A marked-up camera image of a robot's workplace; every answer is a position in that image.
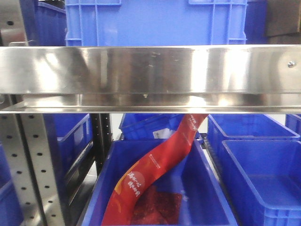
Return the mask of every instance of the blue storage bin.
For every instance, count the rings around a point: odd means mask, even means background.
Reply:
[[[245,24],[247,44],[268,43],[268,38],[265,36],[267,7],[267,0],[248,0]]]
[[[247,0],[66,0],[68,46],[245,44]]]
[[[20,226],[23,215],[11,182],[8,163],[0,144],[0,225]]]
[[[126,140],[165,139],[176,131],[184,114],[123,114],[119,129]]]
[[[222,179],[244,226],[301,225],[301,143],[223,141]]]
[[[0,225],[20,226],[22,221],[19,201],[10,180],[4,185],[0,185]]]
[[[219,159],[223,140],[300,140],[300,135],[265,114],[211,114],[207,138]]]
[[[67,21],[64,9],[39,1],[36,10],[41,46],[65,46]]]
[[[301,135],[301,114],[287,114],[285,126]]]
[[[162,140],[116,141],[96,182],[83,226],[100,225],[121,176]],[[180,225],[237,226],[222,190],[198,142],[190,154],[155,182],[159,191],[182,194]]]
[[[90,116],[78,113],[54,114],[54,121],[63,169],[67,172],[93,138]]]

